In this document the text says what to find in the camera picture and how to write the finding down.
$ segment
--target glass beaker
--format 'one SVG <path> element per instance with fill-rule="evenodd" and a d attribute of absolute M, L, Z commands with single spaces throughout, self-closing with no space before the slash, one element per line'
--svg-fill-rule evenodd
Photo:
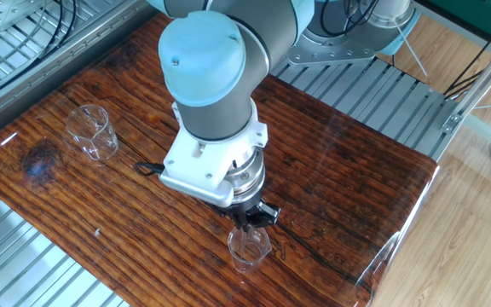
<path fill-rule="evenodd" d="M 234 228 L 228 235 L 228 249 L 234 267 L 242 274 L 252 272 L 272 250 L 269 235 L 264 229 Z"/>
<path fill-rule="evenodd" d="M 85 105 L 76 108 L 67 116 L 66 127 L 92 160 L 107 160 L 117 153 L 117 136 L 103 107 Z"/>

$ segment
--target wooden table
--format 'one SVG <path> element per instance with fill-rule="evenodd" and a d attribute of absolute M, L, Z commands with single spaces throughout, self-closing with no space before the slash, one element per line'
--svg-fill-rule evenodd
<path fill-rule="evenodd" d="M 253 95 L 269 126 L 263 195 L 282 211 L 261 268 L 238 273 L 228 219 L 132 168 L 161 162 L 178 130 L 156 51 L 168 22 L 150 20 L 0 130 L 0 198 L 135 306 L 367 304 L 384 267 L 369 264 L 436 163 L 266 78 Z M 104 107 L 117 131 L 106 164 L 66 132 L 83 104 Z"/>

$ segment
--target black wire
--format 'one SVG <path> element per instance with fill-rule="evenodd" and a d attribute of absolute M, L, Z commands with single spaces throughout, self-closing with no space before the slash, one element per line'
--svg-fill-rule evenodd
<path fill-rule="evenodd" d="M 164 169 L 164 165 L 161 165 L 160 163 L 137 162 L 134 164 L 134 170 L 136 173 L 144 177 L 149 177 L 154 174 L 162 174 Z"/>
<path fill-rule="evenodd" d="M 58 33 L 60 32 L 61 29 L 61 21 L 64 19 L 64 4 L 62 1 L 63 0 L 60 0 L 58 2 L 60 4 L 60 17 L 58 18 L 58 24 L 56 25 L 56 30 L 54 33 L 52 33 L 52 37 L 50 38 L 49 43 L 47 43 L 47 47 L 49 47 L 56 40 L 56 37 L 58 36 Z"/>
<path fill-rule="evenodd" d="M 71 34 L 73 25 L 75 24 L 75 17 L 77 17 L 77 0 L 73 0 L 72 21 L 69 23 L 69 27 L 67 28 L 66 34 L 64 34 L 64 37 L 58 43 L 58 46 L 56 46 L 57 49 L 59 49 L 66 42 L 66 39 L 69 37 L 69 34 Z"/>
<path fill-rule="evenodd" d="M 454 92 L 452 92 L 452 93 L 450 93 L 448 95 L 445 95 L 444 98 L 445 99 L 448 99 L 448 98 L 453 97 L 453 96 L 456 96 L 456 95 L 461 96 L 461 94 L 463 93 L 463 91 L 468 90 L 469 87 L 475 83 L 475 81 L 477 81 L 477 80 L 474 79 L 474 80 L 469 81 L 466 85 L 460 87 L 459 89 L 455 90 Z"/>
<path fill-rule="evenodd" d="M 320 17 L 320 23 L 321 23 L 321 29 L 323 29 L 323 31 L 329 35 L 333 35 L 334 37 L 337 37 L 337 36 L 341 36 L 341 35 L 344 35 L 348 32 L 350 32 L 355 26 L 358 26 L 359 24 L 359 20 L 362 20 L 363 18 L 365 18 L 365 16 L 367 16 L 367 14 L 369 14 L 369 11 L 370 11 L 370 15 L 368 18 L 371 17 L 371 15 L 373 14 L 373 12 L 371 11 L 371 9 L 373 10 L 374 9 L 374 6 L 376 6 L 376 4 L 378 4 L 378 1 L 379 0 L 373 0 L 371 2 L 371 4 L 368 6 L 367 10 L 365 11 L 365 13 L 357 20 L 357 21 L 352 21 L 353 25 L 351 27 L 346 27 L 346 29 L 344 29 L 343 31 L 341 32 L 331 32 L 329 31 L 326 26 L 325 26 L 325 22 L 324 22 L 324 19 L 325 19 L 325 10 L 326 10 L 326 7 L 327 5 L 329 4 L 329 0 L 325 0 L 325 2 L 323 3 L 323 6 L 321 7 L 321 17 Z"/>
<path fill-rule="evenodd" d="M 374 4 L 374 7 L 376 7 L 376 5 L 378 4 L 378 1 L 380 1 L 380 0 L 376 0 L 376 3 Z M 371 19 L 371 16 L 373 16 L 374 7 L 373 7 L 373 9 L 371 9 L 371 12 L 369 13 L 368 17 L 367 17 L 367 18 L 365 18 L 365 20 L 364 20 L 364 21 L 361 21 L 361 22 L 359 22 L 359 23 L 357 23 L 357 22 L 358 22 L 359 20 L 361 20 L 363 17 L 361 17 L 361 18 L 360 18 L 359 20 L 357 20 L 357 21 L 353 21 L 353 20 L 352 20 L 352 18 L 351 18 L 352 16 L 348 17 L 348 15 L 346 15 L 346 17 L 348 17 L 348 21 L 349 21 L 349 22 L 351 22 L 352 24 L 357 23 L 357 25 L 358 25 L 358 26 L 363 26 L 363 25 L 365 25 L 365 24 L 368 22 L 368 20 L 369 20 L 369 19 Z"/>
<path fill-rule="evenodd" d="M 475 56 L 475 58 L 469 63 L 469 65 L 467 65 L 467 67 L 464 69 L 463 72 L 461 72 L 461 74 L 452 82 L 452 84 L 450 84 L 450 86 L 448 86 L 447 90 L 444 92 L 444 95 L 445 96 L 449 96 L 447 95 L 449 91 L 455 89 L 456 87 L 458 87 L 457 83 L 458 81 L 465 75 L 465 73 L 469 70 L 469 68 L 471 68 L 473 66 L 473 64 L 475 63 L 475 61 L 478 60 L 478 58 L 481 57 L 481 54 L 486 50 L 486 48 L 491 44 L 491 38 L 488 42 L 486 42 L 486 44 L 484 44 L 484 46 L 482 47 L 482 49 L 480 50 L 480 52 L 477 54 L 477 56 Z"/>

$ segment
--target wooden floor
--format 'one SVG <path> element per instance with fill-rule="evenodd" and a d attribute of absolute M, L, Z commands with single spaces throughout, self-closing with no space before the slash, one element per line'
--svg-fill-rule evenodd
<path fill-rule="evenodd" d="M 444 91 L 480 49 L 422 17 L 410 43 L 430 76 L 405 47 L 401 70 Z M 491 59 L 486 54 L 467 76 Z M 481 104 L 491 103 L 491 91 Z M 491 124 L 491 108 L 474 114 Z M 440 160 L 441 171 L 373 306 L 491 306 L 491 159 L 488 143 L 462 128 Z"/>

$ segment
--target metal grating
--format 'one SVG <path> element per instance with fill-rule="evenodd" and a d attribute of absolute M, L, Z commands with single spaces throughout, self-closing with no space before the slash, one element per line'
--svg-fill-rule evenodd
<path fill-rule="evenodd" d="M 37 1 L 39 7 L 42 8 L 37 9 L 5 31 L 0 31 L 0 86 L 42 55 L 55 32 L 60 18 L 60 5 L 54 0 Z M 62 1 L 64 13 L 61 29 L 56 35 L 56 42 L 60 42 L 72 20 L 72 1 Z M 77 1 L 77 17 L 72 28 L 72 34 L 85 28 L 97 17 L 123 1 Z"/>
<path fill-rule="evenodd" d="M 271 73 L 434 160 L 452 139 L 441 127 L 456 103 L 378 58 L 325 67 L 295 67 L 284 59 Z"/>
<path fill-rule="evenodd" d="M 0 306 L 129 306 L 0 200 Z"/>

